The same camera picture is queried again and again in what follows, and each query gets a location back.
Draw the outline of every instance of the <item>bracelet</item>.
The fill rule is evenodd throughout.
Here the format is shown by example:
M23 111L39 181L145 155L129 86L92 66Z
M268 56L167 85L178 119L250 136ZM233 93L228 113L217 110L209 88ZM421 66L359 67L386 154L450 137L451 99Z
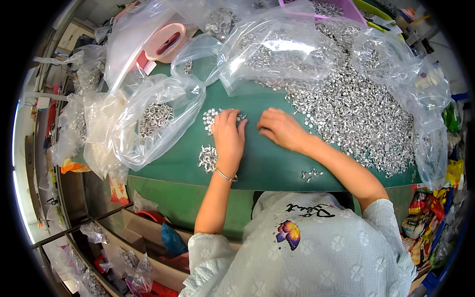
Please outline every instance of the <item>bracelet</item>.
M222 178L224 178L225 180L227 180L228 182L237 182L238 181L238 176L237 175L234 175L234 179L232 178L229 178L227 176L224 175L224 173L221 172L221 170L219 170L217 167L214 169Z

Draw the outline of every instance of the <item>light blue shirt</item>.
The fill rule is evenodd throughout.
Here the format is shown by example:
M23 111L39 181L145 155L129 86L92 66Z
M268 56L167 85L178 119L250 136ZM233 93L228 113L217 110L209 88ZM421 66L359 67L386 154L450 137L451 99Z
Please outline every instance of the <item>light blue shirt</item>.
M237 254L222 235L190 238L180 296L407 296L416 267L392 203L362 216L329 193L265 192Z

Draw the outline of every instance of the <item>person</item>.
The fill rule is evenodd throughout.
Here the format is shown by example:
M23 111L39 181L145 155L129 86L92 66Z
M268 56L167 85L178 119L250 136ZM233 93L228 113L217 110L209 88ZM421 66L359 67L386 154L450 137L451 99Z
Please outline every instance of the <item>person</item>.
M188 242L190 276L180 296L407 296L416 276L381 183L361 164L309 134L281 109L257 129L325 166L357 199L362 217L329 193L264 192L235 253L220 235L244 151L247 120L225 110L211 126L216 170Z

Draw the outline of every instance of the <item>pink bin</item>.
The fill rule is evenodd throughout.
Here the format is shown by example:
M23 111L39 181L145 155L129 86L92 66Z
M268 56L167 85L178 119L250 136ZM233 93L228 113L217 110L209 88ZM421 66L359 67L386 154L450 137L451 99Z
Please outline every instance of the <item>pink bin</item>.
M360 11L356 8L352 0L321 0L320 2L328 2L330 4L335 4L343 9L343 17L347 19L355 20L361 24L366 24L366 20L361 15ZM279 0L280 7L285 7L284 0ZM315 14L315 20L319 19L326 19L327 16L321 16Z

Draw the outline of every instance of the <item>green work table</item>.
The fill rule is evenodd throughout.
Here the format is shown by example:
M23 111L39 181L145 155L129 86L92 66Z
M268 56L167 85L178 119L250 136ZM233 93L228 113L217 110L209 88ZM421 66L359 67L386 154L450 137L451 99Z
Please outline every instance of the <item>green work table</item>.
M151 75L164 73L170 75L170 65L157 63ZM206 89L206 100L196 121L188 128L183 137L162 157L151 162L141 170L130 170L129 175L149 178L159 181L178 182L184 184L207 186L211 174L206 174L204 167L198 167L198 156L201 146L214 146L213 136L208 136L203 124L203 113L209 109L239 108L247 114L249 122L246 125L246 144L244 155L239 166L238 182L232 184L233 189L255 191L290 191L290 192L319 192L319 191L344 191L342 184L317 161L291 152L274 144L258 133L256 124L264 110L269 107L281 108L291 114L294 110L284 100L283 93L263 89L253 82L245 83L247 90L255 88L261 94L228 97L221 81L217 81ZM304 116L295 115L296 120L304 129ZM80 156L73 161L83 163L82 149ZM306 183L302 179L302 171L324 171L324 174L315 176ZM421 182L417 167L409 167L402 175L385 178L384 172L374 168L370 171L379 179L385 188L403 186Z

